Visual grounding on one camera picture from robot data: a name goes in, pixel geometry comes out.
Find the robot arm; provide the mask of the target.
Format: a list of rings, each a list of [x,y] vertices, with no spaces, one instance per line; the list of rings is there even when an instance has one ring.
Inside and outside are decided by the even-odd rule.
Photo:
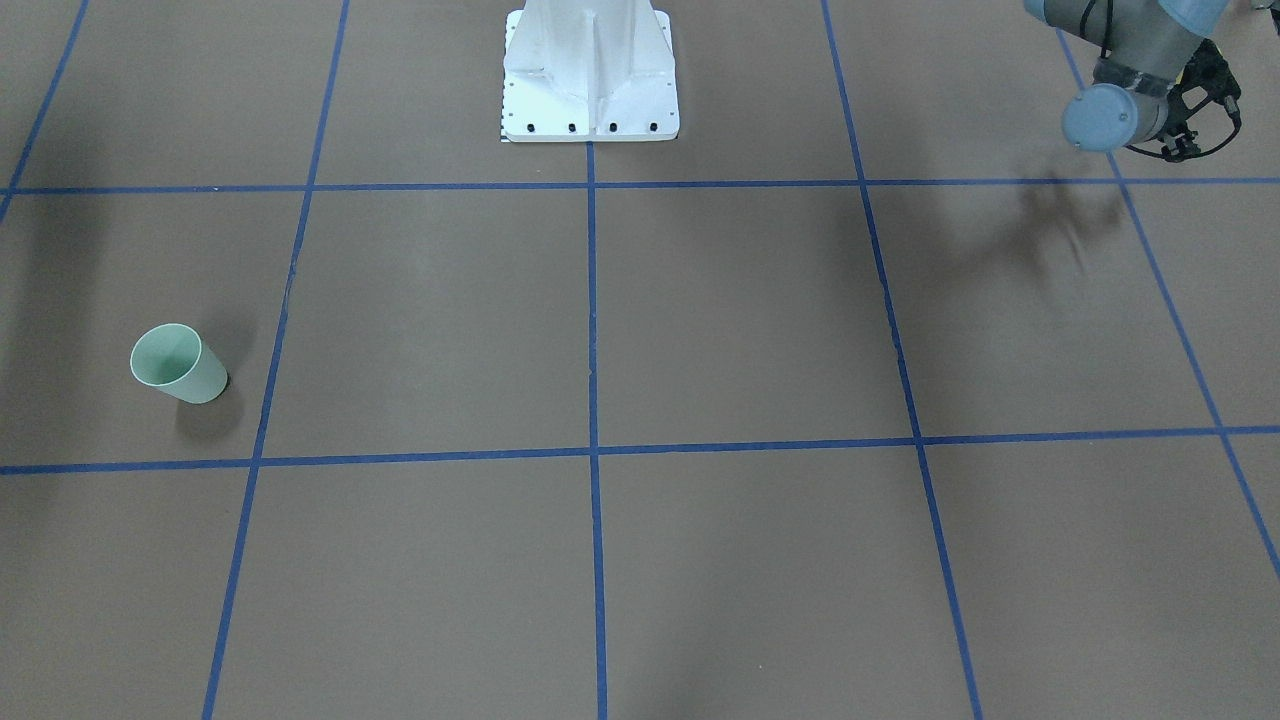
[[[1242,87],[1211,38],[1228,3],[1024,1],[1023,9],[1100,51],[1091,83],[1062,110],[1073,147],[1180,163],[1216,154],[1240,133]],[[1231,131],[1203,149],[1190,120],[1210,105]]]

